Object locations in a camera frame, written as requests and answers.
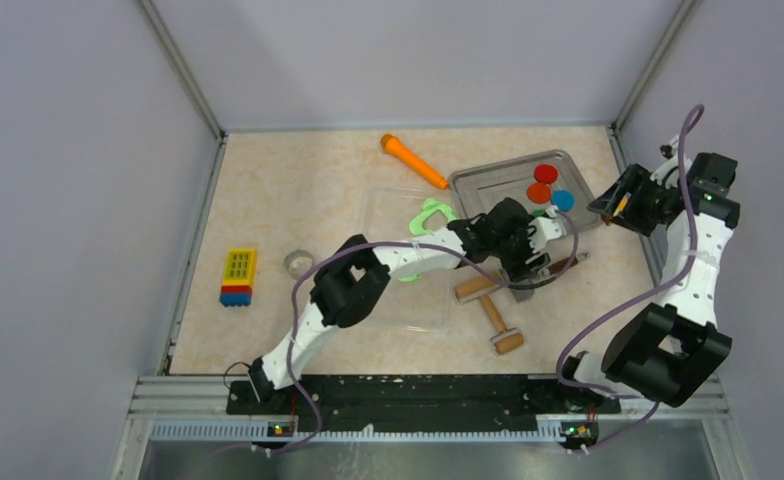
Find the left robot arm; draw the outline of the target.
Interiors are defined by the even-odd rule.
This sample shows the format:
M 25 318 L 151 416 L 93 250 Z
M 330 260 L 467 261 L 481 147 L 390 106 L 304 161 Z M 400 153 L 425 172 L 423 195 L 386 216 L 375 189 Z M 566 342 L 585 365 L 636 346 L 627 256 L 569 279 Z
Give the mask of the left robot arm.
M 298 384 L 309 360 L 329 338 L 365 320 L 386 288 L 402 277 L 462 266 L 479 269 L 495 258 L 503 276 L 489 278 L 511 289 L 530 289 L 529 279 L 548 266 L 549 243 L 577 231 L 555 207 L 534 215 L 521 203 L 505 198 L 489 212 L 450 221 L 426 235 L 398 241 L 370 242 L 350 237 L 328 259 L 311 267 L 295 285 L 311 282 L 309 298 L 298 305 L 291 294 L 292 320 L 285 337 L 255 359 L 247 377 L 251 401 L 265 413 L 287 404 L 290 386 Z

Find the wooden double-ended roller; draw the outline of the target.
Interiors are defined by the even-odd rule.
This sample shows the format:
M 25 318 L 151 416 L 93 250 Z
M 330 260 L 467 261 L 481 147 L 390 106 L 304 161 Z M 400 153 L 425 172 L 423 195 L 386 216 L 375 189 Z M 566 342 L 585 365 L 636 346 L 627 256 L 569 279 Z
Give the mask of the wooden double-ended roller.
M 491 293 L 497 291 L 500 285 L 485 276 L 470 278 L 453 287 L 454 295 L 461 304 L 475 301 L 483 310 L 491 324 L 494 335 L 490 344 L 496 355 L 503 356 L 520 348 L 524 342 L 524 335 L 517 328 L 509 327 L 491 298 Z

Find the green dough lump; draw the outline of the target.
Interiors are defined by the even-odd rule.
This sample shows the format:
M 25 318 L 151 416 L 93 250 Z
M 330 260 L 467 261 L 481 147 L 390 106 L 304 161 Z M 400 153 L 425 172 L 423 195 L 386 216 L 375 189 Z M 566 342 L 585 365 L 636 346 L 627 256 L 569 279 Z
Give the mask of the green dough lump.
M 423 236 L 434 232 L 434 226 L 442 227 L 457 219 L 453 208 L 436 198 L 427 198 L 420 212 L 408 224 L 413 236 Z

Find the metal scraper wooden handle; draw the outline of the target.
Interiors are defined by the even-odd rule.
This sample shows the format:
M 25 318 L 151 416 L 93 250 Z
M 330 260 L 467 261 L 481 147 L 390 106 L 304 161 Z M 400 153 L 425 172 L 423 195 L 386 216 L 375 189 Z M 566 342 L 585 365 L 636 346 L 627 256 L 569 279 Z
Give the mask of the metal scraper wooden handle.
M 534 292 L 537 289 L 548 286 L 549 284 L 555 282 L 560 272 L 571 269 L 572 267 L 588 260 L 589 258 L 590 253 L 588 251 L 582 251 L 576 254 L 574 257 L 566 257 L 564 259 L 558 260 L 543 268 L 532 278 L 515 282 L 515 285 L 524 286 L 524 289 L 511 288 L 511 295 L 517 303 L 526 302 L 533 297 Z

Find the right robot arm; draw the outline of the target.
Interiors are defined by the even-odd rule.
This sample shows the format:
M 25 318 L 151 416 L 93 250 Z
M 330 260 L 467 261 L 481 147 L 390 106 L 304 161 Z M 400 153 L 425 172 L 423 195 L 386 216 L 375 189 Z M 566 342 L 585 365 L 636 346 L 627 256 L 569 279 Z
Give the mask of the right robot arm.
M 557 404 L 580 412 L 602 395 L 638 396 L 679 407 L 730 354 L 731 338 L 717 326 L 714 302 L 721 258 L 740 217 L 728 199 L 736 160 L 702 152 L 671 158 L 655 171 L 630 165 L 587 208 L 643 236 L 663 225 L 667 254 L 660 283 L 646 305 L 619 330 L 602 355 L 558 358 L 563 378 Z

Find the clear plastic tray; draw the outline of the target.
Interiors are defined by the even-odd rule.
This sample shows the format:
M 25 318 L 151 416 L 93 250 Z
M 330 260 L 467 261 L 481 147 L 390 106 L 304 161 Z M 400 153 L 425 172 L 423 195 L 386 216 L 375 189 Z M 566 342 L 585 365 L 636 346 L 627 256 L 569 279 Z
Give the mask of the clear plastic tray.
M 429 234 L 413 236 L 408 229 L 409 221 L 420 212 L 427 198 L 436 198 L 453 208 L 447 190 L 371 187 L 365 194 L 358 232 L 371 243 L 395 241 L 405 246 L 380 250 L 380 261 L 391 268 L 391 280 L 368 318 L 361 322 L 363 326 L 419 333 L 439 333 L 450 328 L 455 272 L 446 268 L 428 271 L 424 260 L 440 253 L 418 250 L 410 242 L 416 239 L 423 246 L 431 241 Z M 411 283 L 399 281 L 413 274 L 421 274 L 420 279 Z

